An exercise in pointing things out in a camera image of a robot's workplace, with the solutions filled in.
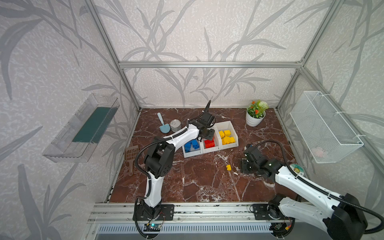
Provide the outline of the yellow lego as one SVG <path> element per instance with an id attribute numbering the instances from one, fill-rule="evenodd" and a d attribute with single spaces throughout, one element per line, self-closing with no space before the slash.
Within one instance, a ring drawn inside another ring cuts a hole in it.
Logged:
<path id="1" fill-rule="evenodd" d="M 221 139 L 223 139 L 226 136 L 223 131 L 219 131 L 219 135 L 220 135 Z"/>
<path id="2" fill-rule="evenodd" d="M 225 133 L 225 137 L 224 138 L 230 138 L 232 136 L 231 134 L 231 131 L 230 130 L 226 130 L 226 131 L 223 131 Z"/>

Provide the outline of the long red lego brick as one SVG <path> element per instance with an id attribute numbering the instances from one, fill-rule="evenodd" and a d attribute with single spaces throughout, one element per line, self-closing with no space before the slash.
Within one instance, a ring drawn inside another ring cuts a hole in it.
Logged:
<path id="1" fill-rule="evenodd" d="M 216 146 L 214 140 L 204 140 L 205 149 L 214 148 Z"/>

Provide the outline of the blue lego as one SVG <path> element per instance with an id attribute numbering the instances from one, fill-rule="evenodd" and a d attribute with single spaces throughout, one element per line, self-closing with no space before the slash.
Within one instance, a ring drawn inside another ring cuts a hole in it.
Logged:
<path id="1" fill-rule="evenodd" d="M 197 140 L 192 140 L 192 146 L 193 146 L 194 150 L 200 149 L 200 143 Z"/>

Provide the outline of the blue lego brick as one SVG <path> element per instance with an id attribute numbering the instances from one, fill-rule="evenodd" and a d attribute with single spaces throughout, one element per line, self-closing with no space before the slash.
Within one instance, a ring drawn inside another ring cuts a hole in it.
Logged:
<path id="1" fill-rule="evenodd" d="M 191 142 L 191 141 L 187 142 L 187 143 L 184 145 L 185 152 L 186 152 L 186 153 L 189 153 L 189 152 L 191 151 L 191 147 L 192 147 L 192 142 Z"/>

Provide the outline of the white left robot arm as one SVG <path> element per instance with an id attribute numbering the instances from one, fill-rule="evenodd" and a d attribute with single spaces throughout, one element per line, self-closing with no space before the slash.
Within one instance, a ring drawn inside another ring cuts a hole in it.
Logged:
<path id="1" fill-rule="evenodd" d="M 172 168 L 175 152 L 192 140 L 213 140 L 214 124 L 215 117 L 205 109 L 196 118 L 188 120 L 181 130 L 151 143 L 145 158 L 147 186 L 143 205 L 150 209 L 161 205 L 164 177 Z"/>

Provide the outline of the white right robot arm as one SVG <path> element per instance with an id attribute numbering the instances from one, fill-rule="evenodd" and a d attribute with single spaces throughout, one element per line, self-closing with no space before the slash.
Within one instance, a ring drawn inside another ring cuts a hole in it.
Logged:
<path id="1" fill-rule="evenodd" d="M 255 174 L 284 186 L 304 198 L 301 203 L 285 195 L 276 195 L 268 203 L 267 215 L 274 220 L 298 219 L 326 232 L 333 240 L 359 240 L 368 222 L 359 201 L 352 195 L 338 197 L 335 192 L 297 174 L 287 161 L 269 159 L 257 146 L 246 145 L 242 160 L 246 173 Z"/>

